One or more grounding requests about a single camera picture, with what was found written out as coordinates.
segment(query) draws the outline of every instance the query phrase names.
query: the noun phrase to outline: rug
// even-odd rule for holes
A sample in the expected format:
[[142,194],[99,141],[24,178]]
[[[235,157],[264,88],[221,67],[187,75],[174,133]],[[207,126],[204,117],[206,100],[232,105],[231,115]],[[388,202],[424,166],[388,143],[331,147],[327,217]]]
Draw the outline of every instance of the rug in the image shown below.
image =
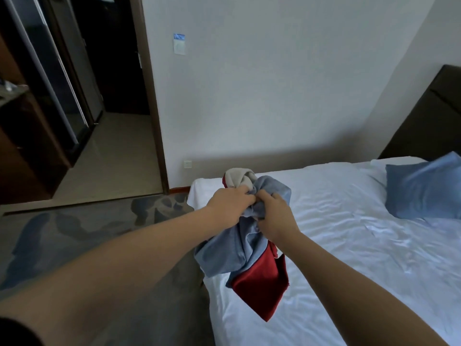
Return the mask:
[[[107,240],[192,211],[186,201],[156,195],[0,218],[0,299]],[[214,345],[202,279],[189,252],[92,345]]]

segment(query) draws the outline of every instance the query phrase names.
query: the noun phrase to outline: hand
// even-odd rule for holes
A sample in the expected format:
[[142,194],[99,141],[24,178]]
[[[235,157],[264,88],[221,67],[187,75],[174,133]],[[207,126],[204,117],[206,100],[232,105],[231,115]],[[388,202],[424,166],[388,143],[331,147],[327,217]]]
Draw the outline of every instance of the hand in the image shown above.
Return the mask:
[[237,224],[238,219],[245,209],[256,202],[256,197],[246,194],[249,191],[247,186],[237,188],[220,188],[206,205],[212,210],[222,228],[229,228]]
[[266,218],[259,220],[258,226],[267,239],[279,246],[286,238],[301,233],[290,207],[279,194],[271,196],[261,190],[256,196],[264,202],[266,208]]

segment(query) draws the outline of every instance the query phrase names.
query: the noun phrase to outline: headboard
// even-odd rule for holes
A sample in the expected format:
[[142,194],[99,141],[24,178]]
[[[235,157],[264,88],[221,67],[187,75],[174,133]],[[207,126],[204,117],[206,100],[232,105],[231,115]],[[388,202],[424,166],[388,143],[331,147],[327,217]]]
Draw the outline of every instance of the headboard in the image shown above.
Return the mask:
[[461,155],[461,68],[444,65],[379,158],[432,161],[451,151]]

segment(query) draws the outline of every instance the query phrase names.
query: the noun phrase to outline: white bed sheet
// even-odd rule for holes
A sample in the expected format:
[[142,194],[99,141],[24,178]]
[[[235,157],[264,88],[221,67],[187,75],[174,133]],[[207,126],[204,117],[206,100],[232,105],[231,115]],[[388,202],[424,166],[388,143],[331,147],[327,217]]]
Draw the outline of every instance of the white bed sheet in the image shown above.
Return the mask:
[[[398,297],[447,343],[461,345],[461,221],[401,220],[384,206],[385,164],[419,161],[330,163],[263,174],[291,188],[290,206],[304,234]],[[188,204],[202,208],[221,187],[221,179],[194,181]],[[345,345],[289,258],[286,266],[290,286],[267,323],[226,288],[228,274],[204,279],[217,346]]]

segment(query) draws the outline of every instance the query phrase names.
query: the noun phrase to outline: floor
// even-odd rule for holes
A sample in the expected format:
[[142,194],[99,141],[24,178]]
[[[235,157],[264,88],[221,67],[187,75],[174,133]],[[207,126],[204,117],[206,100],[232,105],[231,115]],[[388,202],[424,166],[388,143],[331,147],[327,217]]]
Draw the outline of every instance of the floor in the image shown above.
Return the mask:
[[[187,194],[120,199],[0,218],[0,299],[111,238],[183,215]],[[213,346],[203,274],[189,252],[92,346]]]
[[150,115],[104,113],[51,200],[0,206],[0,214],[162,193]]

